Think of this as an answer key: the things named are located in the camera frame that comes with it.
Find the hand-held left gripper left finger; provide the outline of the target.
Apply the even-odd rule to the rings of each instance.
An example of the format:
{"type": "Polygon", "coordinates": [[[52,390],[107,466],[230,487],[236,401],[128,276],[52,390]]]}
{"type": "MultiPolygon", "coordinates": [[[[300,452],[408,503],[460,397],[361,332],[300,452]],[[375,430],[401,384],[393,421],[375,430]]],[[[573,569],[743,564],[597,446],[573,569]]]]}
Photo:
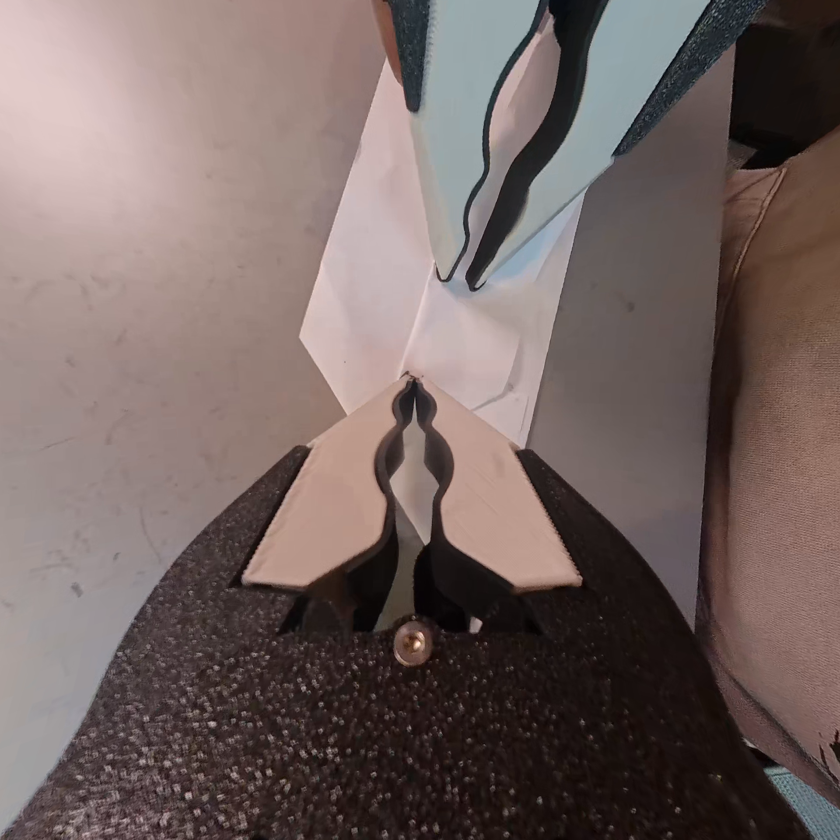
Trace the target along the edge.
{"type": "Polygon", "coordinates": [[[302,629],[370,632],[380,620],[399,556],[392,477],[414,397],[405,375],[307,444],[245,562],[242,585],[296,596],[302,629]]]}

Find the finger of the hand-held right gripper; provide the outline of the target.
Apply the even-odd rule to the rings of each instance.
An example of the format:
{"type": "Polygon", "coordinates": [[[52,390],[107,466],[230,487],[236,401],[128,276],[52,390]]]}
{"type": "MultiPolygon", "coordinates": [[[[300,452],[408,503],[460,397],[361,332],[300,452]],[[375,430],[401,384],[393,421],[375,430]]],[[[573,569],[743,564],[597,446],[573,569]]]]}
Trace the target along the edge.
{"type": "Polygon", "coordinates": [[[481,288],[609,167],[679,49],[702,1],[550,2],[560,48],[553,95],[510,164],[465,273],[481,288]]]}
{"type": "Polygon", "coordinates": [[[501,88],[548,10],[537,1],[420,2],[425,45],[409,108],[416,170],[437,278],[448,282],[469,245],[469,212],[490,168],[501,88]]]}

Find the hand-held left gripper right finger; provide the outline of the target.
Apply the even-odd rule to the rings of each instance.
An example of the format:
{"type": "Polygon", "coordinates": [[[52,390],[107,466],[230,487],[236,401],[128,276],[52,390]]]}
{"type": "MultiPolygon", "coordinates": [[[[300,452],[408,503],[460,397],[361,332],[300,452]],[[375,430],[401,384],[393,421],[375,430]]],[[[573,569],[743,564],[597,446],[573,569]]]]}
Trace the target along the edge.
{"type": "Polygon", "coordinates": [[[414,384],[424,464],[437,482],[427,550],[436,593],[484,623],[507,599],[581,588],[520,448],[431,381],[414,384]]]}

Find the white paper sheet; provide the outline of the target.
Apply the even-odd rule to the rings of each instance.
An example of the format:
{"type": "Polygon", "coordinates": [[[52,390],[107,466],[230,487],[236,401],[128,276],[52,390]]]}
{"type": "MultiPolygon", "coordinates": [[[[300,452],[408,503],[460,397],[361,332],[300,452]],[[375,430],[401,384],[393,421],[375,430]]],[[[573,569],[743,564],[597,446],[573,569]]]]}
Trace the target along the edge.
{"type": "Polygon", "coordinates": [[[300,332],[345,412],[410,372],[523,447],[582,204],[480,290],[439,282],[403,90],[385,66],[300,332]]]}

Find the grey desk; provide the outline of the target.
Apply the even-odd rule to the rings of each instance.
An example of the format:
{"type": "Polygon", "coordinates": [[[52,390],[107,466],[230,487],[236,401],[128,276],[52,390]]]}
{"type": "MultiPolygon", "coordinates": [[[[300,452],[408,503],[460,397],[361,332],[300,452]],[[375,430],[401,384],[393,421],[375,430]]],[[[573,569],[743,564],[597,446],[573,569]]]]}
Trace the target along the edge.
{"type": "MultiPolygon", "coordinates": [[[[299,340],[371,2],[1,3],[2,828],[173,560],[343,411],[299,340]]],[[[694,621],[734,50],[590,189],[529,445],[694,621]]]]}

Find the beige printed hoodie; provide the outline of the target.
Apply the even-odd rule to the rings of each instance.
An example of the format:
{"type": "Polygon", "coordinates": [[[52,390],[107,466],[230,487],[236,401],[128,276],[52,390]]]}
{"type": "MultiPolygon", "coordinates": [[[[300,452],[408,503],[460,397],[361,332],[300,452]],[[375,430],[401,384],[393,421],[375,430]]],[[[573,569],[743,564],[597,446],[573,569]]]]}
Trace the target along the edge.
{"type": "Polygon", "coordinates": [[[839,803],[839,130],[723,199],[696,630],[742,734],[839,803]]]}

